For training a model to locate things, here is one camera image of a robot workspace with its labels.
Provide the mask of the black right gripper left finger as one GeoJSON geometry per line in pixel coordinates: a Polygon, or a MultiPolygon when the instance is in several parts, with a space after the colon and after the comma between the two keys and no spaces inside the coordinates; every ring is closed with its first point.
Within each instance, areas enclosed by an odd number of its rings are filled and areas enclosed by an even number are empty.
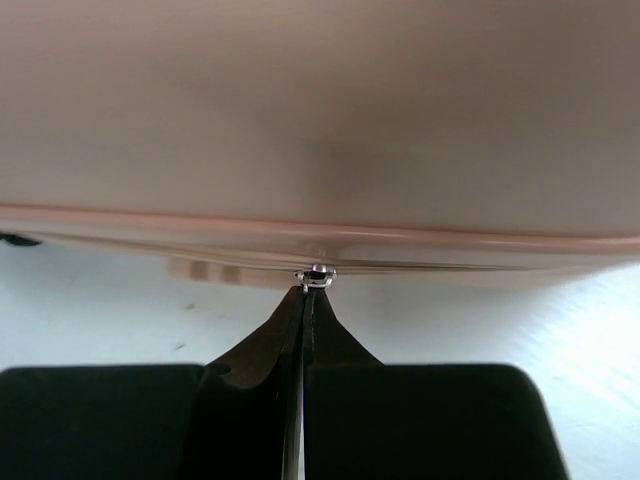
{"type": "Polygon", "coordinates": [[[294,479],[303,293],[205,364],[1,374],[5,479],[294,479]]]}

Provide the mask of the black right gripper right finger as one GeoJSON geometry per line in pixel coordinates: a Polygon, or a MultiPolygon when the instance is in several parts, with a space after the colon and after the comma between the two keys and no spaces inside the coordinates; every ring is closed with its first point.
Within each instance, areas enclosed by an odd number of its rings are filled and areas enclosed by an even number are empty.
{"type": "Polygon", "coordinates": [[[386,365],[327,294],[303,317],[310,479],[564,479],[538,388],[504,364],[386,365]]]}

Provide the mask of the pink hard-shell suitcase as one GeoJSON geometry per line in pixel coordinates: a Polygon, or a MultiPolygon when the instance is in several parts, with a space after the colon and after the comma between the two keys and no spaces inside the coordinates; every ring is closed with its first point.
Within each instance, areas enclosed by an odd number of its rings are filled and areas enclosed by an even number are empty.
{"type": "Polygon", "coordinates": [[[1,228],[268,276],[639,259],[635,1],[5,1],[1,228]]]}

